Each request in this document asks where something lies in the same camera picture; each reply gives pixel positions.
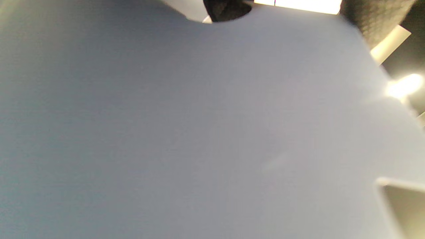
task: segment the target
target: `bright light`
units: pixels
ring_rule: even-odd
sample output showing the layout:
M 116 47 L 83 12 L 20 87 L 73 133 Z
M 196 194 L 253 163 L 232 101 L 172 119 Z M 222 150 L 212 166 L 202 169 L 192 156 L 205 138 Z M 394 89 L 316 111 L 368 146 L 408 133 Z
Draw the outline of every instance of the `bright light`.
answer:
M 327 14 L 338 14 L 341 0 L 276 0 L 275 6 Z
M 389 96 L 402 99 L 417 91 L 423 85 L 423 78 L 418 74 L 408 75 L 398 81 L 392 81 L 388 85 Z

